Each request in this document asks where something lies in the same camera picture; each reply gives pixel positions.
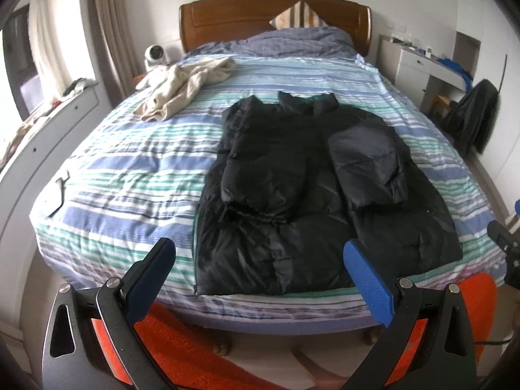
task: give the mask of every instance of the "striped duvet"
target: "striped duvet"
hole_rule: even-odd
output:
[[[448,141],[412,103],[363,59],[234,56],[226,82],[202,88],[191,105],[165,122],[144,123],[132,111],[137,93],[115,109],[64,163],[70,179],[52,218],[43,196],[31,221],[45,262],[76,286],[122,276],[160,237],[177,246],[177,261],[159,294],[181,319],[251,333],[315,334],[373,324],[355,288],[267,296],[194,296],[193,219],[204,176],[216,158],[220,115],[237,100],[277,92],[308,97],[333,92],[340,103],[381,116],[411,149],[415,163],[446,201],[464,258],[413,280],[442,288],[478,271],[501,284],[504,257],[487,237],[489,204]]]

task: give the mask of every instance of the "blue cloth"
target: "blue cloth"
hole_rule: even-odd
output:
[[[185,59],[213,54],[241,54],[252,57],[356,58],[351,36],[332,26],[285,28],[267,31],[248,39],[208,43],[186,54]]]
[[[444,66],[449,67],[451,70],[455,71],[459,75],[462,76],[462,79],[464,79],[464,82],[466,83],[466,93],[470,92],[473,88],[473,79],[471,79],[470,75],[466,73],[464,69],[462,69],[462,66],[454,62],[453,60],[450,60],[449,58],[438,58],[437,61],[440,64],[444,64]]]

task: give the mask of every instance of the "white desk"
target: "white desk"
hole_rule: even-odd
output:
[[[381,37],[376,65],[383,76],[422,111],[430,108],[442,84],[466,91],[464,79],[433,58]]]

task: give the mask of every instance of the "bed leg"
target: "bed leg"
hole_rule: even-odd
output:
[[[190,325],[188,328],[196,340],[211,348],[215,355],[227,356],[231,353],[232,342],[225,331],[207,329],[198,325]]]
[[[384,330],[384,325],[374,325],[373,327],[363,330],[363,343],[373,346],[378,341],[379,337],[381,337]]]

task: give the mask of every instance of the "bed frame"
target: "bed frame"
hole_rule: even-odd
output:
[[[184,51],[211,41],[245,39],[272,31],[269,21],[298,1],[307,2],[329,26],[350,34],[362,56],[370,49],[371,10],[346,0],[199,0],[180,6]]]

